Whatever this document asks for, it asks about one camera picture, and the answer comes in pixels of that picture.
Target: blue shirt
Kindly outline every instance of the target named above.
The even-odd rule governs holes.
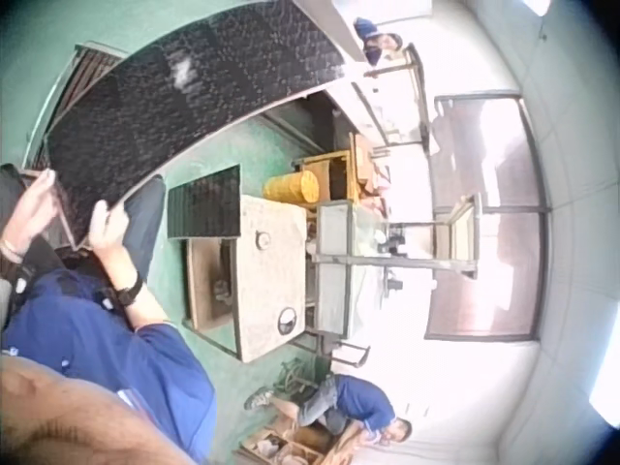
[[[396,418],[386,394],[368,381],[335,375],[338,386],[336,407],[346,417],[362,421],[370,432],[379,432]]]
[[[132,332],[94,301],[101,287],[68,270],[44,276],[3,332],[3,351],[117,393],[202,462],[216,420],[215,390],[204,369],[172,325]]]

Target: dark patterned board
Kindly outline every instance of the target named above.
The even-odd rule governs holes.
[[[119,63],[47,137],[74,243],[98,199],[119,202],[197,141],[341,78],[343,63],[289,0],[196,21]]]
[[[236,165],[170,189],[168,239],[239,237],[240,181]]]

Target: yellow bucket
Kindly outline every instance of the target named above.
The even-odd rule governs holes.
[[[263,197],[284,203],[314,203],[319,199],[319,180],[311,171],[275,176],[264,185]]]

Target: sneaker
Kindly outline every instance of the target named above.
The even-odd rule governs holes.
[[[264,407],[265,405],[269,405],[272,396],[273,390],[268,387],[261,387],[250,397],[248,397],[248,400],[245,401],[243,407],[245,410],[254,410],[259,407]]]

